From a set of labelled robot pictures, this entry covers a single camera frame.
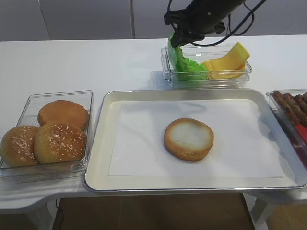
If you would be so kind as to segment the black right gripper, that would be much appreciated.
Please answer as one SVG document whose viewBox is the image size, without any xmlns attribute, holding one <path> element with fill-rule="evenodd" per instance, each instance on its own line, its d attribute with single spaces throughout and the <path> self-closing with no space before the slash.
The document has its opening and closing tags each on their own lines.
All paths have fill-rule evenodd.
<svg viewBox="0 0 307 230">
<path fill-rule="evenodd" d="M 193 0 L 185 9 L 164 15 L 166 25 L 174 27 L 172 47 L 202 41 L 205 35 L 225 31 L 223 19 L 244 3 L 243 0 Z"/>
</svg>

